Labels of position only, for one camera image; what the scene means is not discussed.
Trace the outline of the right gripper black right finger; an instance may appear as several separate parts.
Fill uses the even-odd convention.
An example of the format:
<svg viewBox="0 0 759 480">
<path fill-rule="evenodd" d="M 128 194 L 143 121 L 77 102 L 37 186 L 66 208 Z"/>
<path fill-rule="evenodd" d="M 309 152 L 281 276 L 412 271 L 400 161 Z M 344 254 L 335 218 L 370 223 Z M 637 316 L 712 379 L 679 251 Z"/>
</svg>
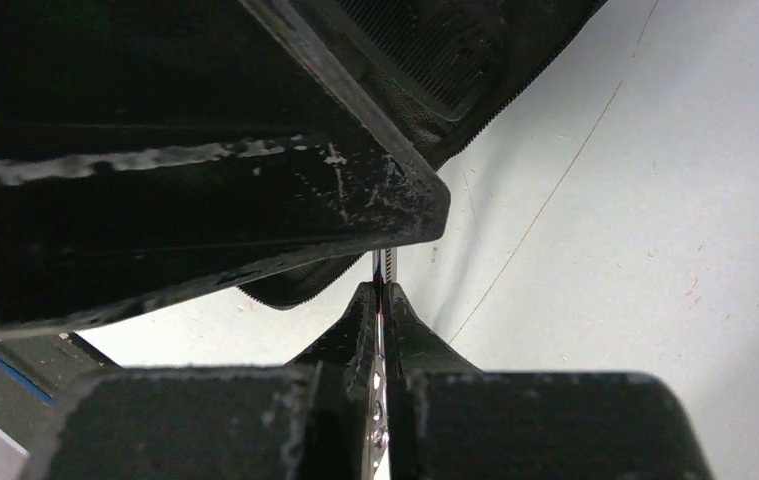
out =
<svg viewBox="0 0 759 480">
<path fill-rule="evenodd" d="M 398 283 L 382 290 L 387 374 L 389 462 L 392 479 L 422 479 L 421 443 L 429 402 L 424 396 L 431 374 L 475 373 L 461 356 L 416 314 Z"/>
</svg>

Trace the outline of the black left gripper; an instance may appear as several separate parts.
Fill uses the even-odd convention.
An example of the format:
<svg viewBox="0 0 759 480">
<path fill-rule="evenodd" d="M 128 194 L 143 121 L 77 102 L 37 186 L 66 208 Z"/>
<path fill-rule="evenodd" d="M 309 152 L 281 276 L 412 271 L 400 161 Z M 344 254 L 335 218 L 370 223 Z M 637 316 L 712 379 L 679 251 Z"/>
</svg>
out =
<svg viewBox="0 0 759 480">
<path fill-rule="evenodd" d="M 449 206 L 290 1 L 0 1 L 0 339 L 431 241 Z"/>
</svg>

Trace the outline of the silver thinning scissors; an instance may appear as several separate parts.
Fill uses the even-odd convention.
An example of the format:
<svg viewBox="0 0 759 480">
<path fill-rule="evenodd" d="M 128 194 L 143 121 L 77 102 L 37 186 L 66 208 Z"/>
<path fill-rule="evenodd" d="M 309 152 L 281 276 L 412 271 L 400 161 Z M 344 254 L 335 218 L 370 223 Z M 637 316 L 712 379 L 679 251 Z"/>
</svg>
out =
<svg viewBox="0 0 759 480">
<path fill-rule="evenodd" d="M 389 287 L 396 281 L 397 249 L 387 248 L 372 253 L 372 286 L 374 302 L 374 359 L 370 384 L 370 420 L 366 436 L 367 479 L 374 479 L 381 469 L 390 442 L 387 413 L 387 368 L 385 348 L 385 314 L 383 301 Z"/>
</svg>

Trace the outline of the black zippered tool case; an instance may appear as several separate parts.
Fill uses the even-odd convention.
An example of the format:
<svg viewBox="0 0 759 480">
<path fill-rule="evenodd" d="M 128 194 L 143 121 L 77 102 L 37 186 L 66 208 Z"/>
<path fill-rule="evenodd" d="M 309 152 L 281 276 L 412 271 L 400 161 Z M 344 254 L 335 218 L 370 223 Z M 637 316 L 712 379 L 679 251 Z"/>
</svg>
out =
<svg viewBox="0 0 759 480">
<path fill-rule="evenodd" d="M 264 305 L 289 309 L 322 292 L 366 251 L 422 243 L 443 233 L 449 197 L 435 171 L 463 150 L 557 57 L 599 10 L 597 1 L 288 1 L 358 92 L 374 101 L 370 124 L 391 123 L 406 148 L 360 145 L 339 177 L 311 180 L 319 166 L 290 168 L 275 189 L 289 200 L 344 195 L 346 227 L 295 238 L 278 257 L 220 274 Z"/>
</svg>

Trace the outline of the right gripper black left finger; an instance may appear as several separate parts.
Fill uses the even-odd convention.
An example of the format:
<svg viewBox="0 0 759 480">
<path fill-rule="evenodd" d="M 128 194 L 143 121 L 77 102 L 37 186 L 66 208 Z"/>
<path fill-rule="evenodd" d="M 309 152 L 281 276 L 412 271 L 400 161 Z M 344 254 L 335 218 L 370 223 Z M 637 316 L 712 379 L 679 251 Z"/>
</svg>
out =
<svg viewBox="0 0 759 480">
<path fill-rule="evenodd" d="M 289 365 L 289 479 L 370 479 L 378 297 L 359 284 L 343 314 Z"/>
</svg>

